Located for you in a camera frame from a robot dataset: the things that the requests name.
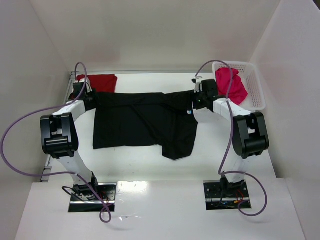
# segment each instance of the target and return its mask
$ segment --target white plastic basket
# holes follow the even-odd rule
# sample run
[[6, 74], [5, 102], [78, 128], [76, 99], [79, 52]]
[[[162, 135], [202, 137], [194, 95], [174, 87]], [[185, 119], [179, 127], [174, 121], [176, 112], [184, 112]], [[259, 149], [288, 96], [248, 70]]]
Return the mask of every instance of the white plastic basket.
[[[242, 79], [242, 83], [248, 92], [248, 96], [240, 104], [240, 107], [249, 110], [263, 110], [266, 108], [264, 92], [261, 87], [260, 79], [257, 74], [256, 66], [252, 63], [241, 61], [224, 61], [233, 69], [239, 71], [238, 76]], [[214, 62], [212, 65], [213, 73], [226, 66], [220, 62]]]

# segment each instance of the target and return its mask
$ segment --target red cloth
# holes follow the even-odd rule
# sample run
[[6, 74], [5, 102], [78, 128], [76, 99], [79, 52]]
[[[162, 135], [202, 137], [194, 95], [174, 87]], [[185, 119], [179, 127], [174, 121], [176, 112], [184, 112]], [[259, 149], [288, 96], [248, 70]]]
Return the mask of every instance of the red cloth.
[[[239, 71], [232, 68], [233, 81], [229, 92], [229, 98], [232, 102], [239, 105], [246, 97], [248, 92], [242, 84], [241, 77], [238, 76]], [[218, 87], [219, 95], [226, 95], [230, 84], [230, 70], [227, 67], [219, 68], [215, 71], [216, 84]]]
[[[85, 75], [79, 75], [76, 77], [78, 81], [84, 79]], [[116, 84], [118, 78], [114, 74], [109, 75], [88, 75], [90, 79], [91, 88], [95, 89], [97, 93], [106, 92], [114, 93], [116, 90]]]

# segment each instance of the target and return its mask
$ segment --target white table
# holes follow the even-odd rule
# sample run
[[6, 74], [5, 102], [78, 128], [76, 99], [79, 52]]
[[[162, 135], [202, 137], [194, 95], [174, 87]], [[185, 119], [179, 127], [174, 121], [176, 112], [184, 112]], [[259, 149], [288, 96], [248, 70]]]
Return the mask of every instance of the white table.
[[[117, 76], [118, 93], [171, 93], [194, 87], [193, 73]], [[202, 76], [213, 78], [212, 73]], [[268, 151], [252, 162], [249, 171], [268, 193], [268, 207], [262, 215], [206, 211], [203, 181], [219, 180], [217, 172], [230, 131], [222, 117], [208, 110], [196, 111], [199, 124], [192, 155], [172, 161], [162, 156], [161, 146], [93, 150], [94, 116], [95, 110], [89, 111], [75, 123], [79, 152], [100, 183], [118, 182], [112, 222], [100, 222], [97, 212], [68, 213], [70, 198], [61, 186], [72, 186], [72, 179], [51, 176], [49, 183], [32, 185], [17, 240], [304, 239], [287, 185], [276, 178]], [[229, 159], [235, 157], [232, 150]], [[57, 161], [51, 164], [52, 172], [64, 170]], [[264, 195], [253, 180], [247, 179], [247, 186], [252, 204], [247, 211], [254, 213], [263, 206]]]

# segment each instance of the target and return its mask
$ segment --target black cloth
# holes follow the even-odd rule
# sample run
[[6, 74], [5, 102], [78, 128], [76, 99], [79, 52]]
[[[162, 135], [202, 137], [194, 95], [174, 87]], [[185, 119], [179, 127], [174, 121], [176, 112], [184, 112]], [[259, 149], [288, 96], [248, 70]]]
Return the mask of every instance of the black cloth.
[[93, 148], [161, 145], [166, 158], [177, 160], [190, 156], [198, 126], [192, 96], [193, 91], [98, 92]]

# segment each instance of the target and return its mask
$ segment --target white wall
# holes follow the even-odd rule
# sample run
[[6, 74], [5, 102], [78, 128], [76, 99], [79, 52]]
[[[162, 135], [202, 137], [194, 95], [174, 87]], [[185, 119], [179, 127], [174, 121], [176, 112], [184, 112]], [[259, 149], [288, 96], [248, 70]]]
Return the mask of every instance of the white wall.
[[[18, 117], [62, 103], [68, 75], [29, 1], [0, 0], [0, 135]], [[18, 124], [5, 142], [7, 158], [29, 173], [41, 173], [46, 161], [40, 117]], [[33, 181], [0, 160], [0, 239], [15, 238]]]
[[280, 0], [30, 0], [69, 70], [250, 60]]
[[306, 238], [319, 239], [320, 10], [313, 1], [282, 0], [251, 62], [263, 80], [271, 160], [278, 177], [290, 178]]

